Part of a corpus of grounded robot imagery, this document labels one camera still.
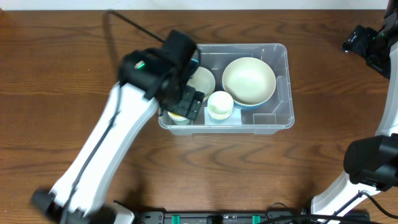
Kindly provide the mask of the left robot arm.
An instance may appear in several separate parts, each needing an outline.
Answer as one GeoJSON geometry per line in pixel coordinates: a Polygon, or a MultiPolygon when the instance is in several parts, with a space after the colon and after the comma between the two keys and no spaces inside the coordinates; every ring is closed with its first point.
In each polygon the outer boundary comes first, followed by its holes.
{"type": "Polygon", "coordinates": [[[132,223],[132,212],[105,205],[110,183],[133,140],[157,111],[197,118],[204,94],[188,80],[199,62],[197,44],[177,30],[159,48],[127,54],[116,65],[118,82],[79,155],[50,190],[33,193],[32,204],[57,223],[132,223]]]}

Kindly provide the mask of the cream white cup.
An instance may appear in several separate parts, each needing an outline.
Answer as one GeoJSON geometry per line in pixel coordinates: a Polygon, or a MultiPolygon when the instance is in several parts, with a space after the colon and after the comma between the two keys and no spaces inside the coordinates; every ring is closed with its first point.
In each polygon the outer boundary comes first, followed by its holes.
{"type": "Polygon", "coordinates": [[[225,116],[232,112],[234,100],[232,96],[225,91],[216,91],[208,98],[208,111],[217,116],[225,116]]]}

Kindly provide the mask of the yellow cup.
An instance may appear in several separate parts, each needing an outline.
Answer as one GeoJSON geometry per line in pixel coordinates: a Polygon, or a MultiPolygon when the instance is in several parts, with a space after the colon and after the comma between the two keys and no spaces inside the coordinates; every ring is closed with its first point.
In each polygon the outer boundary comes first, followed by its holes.
{"type": "Polygon", "coordinates": [[[174,120],[174,121],[186,121],[186,120],[188,120],[188,118],[183,117],[183,116],[178,115],[178,114],[175,114],[175,113],[172,113],[172,112],[170,112],[170,111],[168,111],[167,113],[168,113],[168,115],[170,116],[170,118],[171,118],[172,120],[174,120]]]}
{"type": "Polygon", "coordinates": [[[217,119],[217,120],[224,120],[230,117],[231,113],[228,114],[213,114],[213,113],[209,113],[210,117],[212,119],[217,119]]]}

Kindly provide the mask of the green cup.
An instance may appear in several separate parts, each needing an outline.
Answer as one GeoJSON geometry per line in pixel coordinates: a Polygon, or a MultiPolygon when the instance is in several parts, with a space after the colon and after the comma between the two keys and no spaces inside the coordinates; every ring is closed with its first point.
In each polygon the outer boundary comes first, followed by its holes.
{"type": "Polygon", "coordinates": [[[176,125],[188,125],[190,123],[189,119],[172,119],[172,121],[176,124],[176,125]]]}

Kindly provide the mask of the beige large bowl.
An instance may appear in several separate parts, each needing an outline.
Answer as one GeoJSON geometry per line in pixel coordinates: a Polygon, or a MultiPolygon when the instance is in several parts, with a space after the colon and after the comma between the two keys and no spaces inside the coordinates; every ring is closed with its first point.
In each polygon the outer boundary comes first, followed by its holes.
{"type": "Polygon", "coordinates": [[[276,76],[264,61],[242,57],[232,61],[221,78],[224,91],[233,100],[254,105],[269,100],[277,86],[276,76]]]}

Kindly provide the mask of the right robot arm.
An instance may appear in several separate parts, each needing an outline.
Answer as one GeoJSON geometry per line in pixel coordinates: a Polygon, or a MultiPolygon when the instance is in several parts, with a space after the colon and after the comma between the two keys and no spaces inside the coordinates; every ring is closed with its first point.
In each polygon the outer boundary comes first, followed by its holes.
{"type": "Polygon", "coordinates": [[[353,141],[343,172],[294,220],[297,223],[366,223],[350,211],[365,199],[397,186],[397,0],[388,2],[382,27],[356,26],[341,46],[389,80],[384,113],[371,138],[353,141]]]}

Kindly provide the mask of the white small bowl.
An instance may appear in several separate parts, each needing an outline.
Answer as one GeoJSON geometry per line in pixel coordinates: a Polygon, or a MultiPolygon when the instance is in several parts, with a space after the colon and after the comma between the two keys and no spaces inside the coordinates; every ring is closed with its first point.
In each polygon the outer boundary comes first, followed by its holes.
{"type": "Polygon", "coordinates": [[[204,67],[198,67],[195,73],[190,77],[187,82],[188,86],[193,87],[196,91],[205,94],[204,101],[206,101],[215,90],[215,77],[204,67]]]}

